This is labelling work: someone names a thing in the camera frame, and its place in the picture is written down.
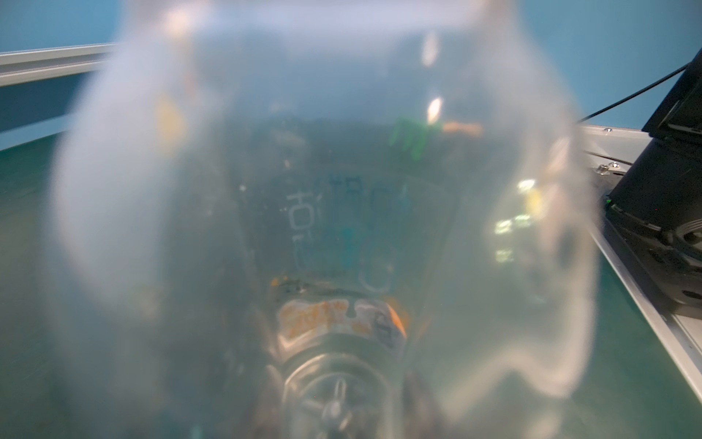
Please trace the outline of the round clear plastic bottle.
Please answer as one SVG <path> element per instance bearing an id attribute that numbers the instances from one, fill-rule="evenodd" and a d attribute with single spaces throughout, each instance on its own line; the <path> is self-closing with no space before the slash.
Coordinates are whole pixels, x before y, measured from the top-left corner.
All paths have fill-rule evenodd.
<path id="1" fill-rule="evenodd" d="M 420 161 L 400 118 L 477 123 Z M 515 1 L 129 1 L 54 159 L 89 438 L 560 438 L 593 197 Z"/>

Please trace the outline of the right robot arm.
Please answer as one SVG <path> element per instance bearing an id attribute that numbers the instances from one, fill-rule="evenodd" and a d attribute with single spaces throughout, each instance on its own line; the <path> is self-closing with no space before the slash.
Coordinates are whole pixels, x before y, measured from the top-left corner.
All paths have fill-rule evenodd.
<path id="1" fill-rule="evenodd" d="M 646 122 L 651 141 L 607 197 L 605 234 L 642 292 L 701 316 L 701 57 Z"/>

